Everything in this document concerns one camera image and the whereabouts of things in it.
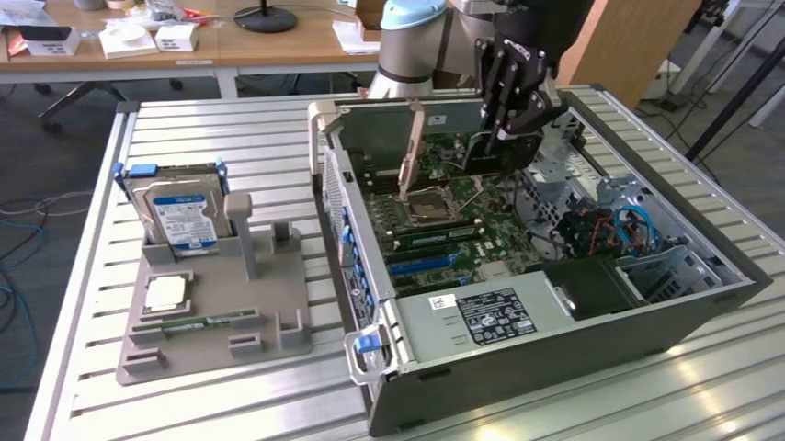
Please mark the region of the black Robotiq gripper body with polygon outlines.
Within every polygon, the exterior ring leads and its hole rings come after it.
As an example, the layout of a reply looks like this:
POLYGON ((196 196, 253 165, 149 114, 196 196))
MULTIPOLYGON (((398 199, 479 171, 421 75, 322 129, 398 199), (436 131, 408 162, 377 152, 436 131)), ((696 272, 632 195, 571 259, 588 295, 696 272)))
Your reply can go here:
POLYGON ((493 18, 495 62, 493 77, 515 61, 541 59, 545 71, 553 79, 560 73, 560 65, 567 50, 575 45, 593 0, 577 1, 497 1, 507 6, 507 12, 493 18))

